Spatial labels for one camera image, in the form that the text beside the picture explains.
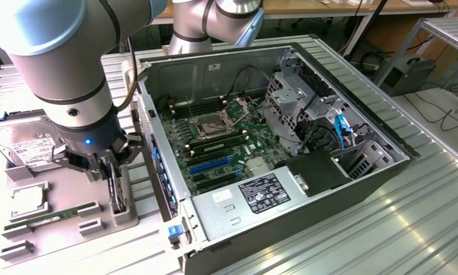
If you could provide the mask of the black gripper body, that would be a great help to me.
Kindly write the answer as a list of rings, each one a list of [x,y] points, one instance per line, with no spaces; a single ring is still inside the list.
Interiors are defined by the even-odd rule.
[[[109,110],[97,122],[84,127],[53,125],[69,150],[77,153],[96,154],[106,149],[118,151],[126,144],[125,131],[114,110]]]

